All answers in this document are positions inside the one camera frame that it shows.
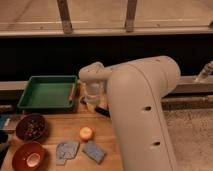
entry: green tray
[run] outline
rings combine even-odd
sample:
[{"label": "green tray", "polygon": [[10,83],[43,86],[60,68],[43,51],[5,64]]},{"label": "green tray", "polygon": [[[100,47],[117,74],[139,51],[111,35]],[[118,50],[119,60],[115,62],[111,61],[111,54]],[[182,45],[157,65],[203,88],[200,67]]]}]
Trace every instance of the green tray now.
[{"label": "green tray", "polygon": [[[77,76],[32,76],[24,90],[18,108],[72,109],[75,103]],[[74,86],[72,100],[69,96]]]}]

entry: bowl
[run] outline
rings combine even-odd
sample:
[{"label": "bowl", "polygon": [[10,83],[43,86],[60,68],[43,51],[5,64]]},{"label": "bowl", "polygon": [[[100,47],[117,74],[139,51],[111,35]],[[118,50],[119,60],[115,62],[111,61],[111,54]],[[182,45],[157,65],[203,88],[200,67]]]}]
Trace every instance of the bowl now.
[{"label": "bowl", "polygon": [[46,131],[45,118],[40,114],[30,114],[24,117],[16,126],[16,136],[23,140],[36,140]]},{"label": "bowl", "polygon": [[45,150],[36,141],[28,141],[15,152],[12,167],[15,171],[34,171],[44,160]]}]

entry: black wall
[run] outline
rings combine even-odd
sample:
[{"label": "black wall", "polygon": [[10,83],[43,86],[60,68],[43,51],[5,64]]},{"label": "black wall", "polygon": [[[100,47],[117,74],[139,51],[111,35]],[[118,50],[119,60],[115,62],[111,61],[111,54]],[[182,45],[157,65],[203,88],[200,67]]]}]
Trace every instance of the black wall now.
[{"label": "black wall", "polygon": [[0,52],[0,80],[77,75],[94,61],[112,65],[157,55],[175,59],[182,75],[197,75],[213,60],[213,35],[2,38]]}]

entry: sponge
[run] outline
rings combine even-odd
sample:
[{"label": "sponge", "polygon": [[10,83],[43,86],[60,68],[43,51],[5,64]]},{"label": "sponge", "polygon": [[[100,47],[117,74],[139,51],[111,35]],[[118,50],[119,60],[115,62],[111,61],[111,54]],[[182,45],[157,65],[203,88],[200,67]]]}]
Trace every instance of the sponge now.
[{"label": "sponge", "polygon": [[64,141],[56,148],[56,165],[64,165],[67,159],[74,159],[78,148],[78,141]]},{"label": "sponge", "polygon": [[98,164],[101,164],[106,155],[106,152],[91,140],[85,144],[83,152],[86,153],[91,159],[95,160]]}]

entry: wooden table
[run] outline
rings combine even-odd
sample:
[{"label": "wooden table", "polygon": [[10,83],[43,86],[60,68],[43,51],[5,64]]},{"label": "wooden table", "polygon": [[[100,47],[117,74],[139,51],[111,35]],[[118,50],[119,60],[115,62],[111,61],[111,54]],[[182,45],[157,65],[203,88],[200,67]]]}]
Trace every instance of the wooden table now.
[{"label": "wooden table", "polygon": [[[74,112],[58,113],[58,114],[45,114],[44,117],[48,123],[48,131],[39,142],[46,150],[45,160],[39,167],[38,171],[122,171],[122,163],[116,144],[114,131],[109,118],[97,113],[91,113],[87,110],[86,106],[77,102]],[[84,126],[89,126],[95,131],[94,141],[102,147],[107,155],[102,162],[98,165],[95,161],[88,158],[82,152],[84,143],[81,142],[77,156],[73,160],[67,160],[64,166],[56,166],[56,146],[61,141],[65,140],[78,140],[79,130]],[[12,171],[12,157],[23,144],[22,141],[13,135],[11,146],[8,149],[1,171]]]}]

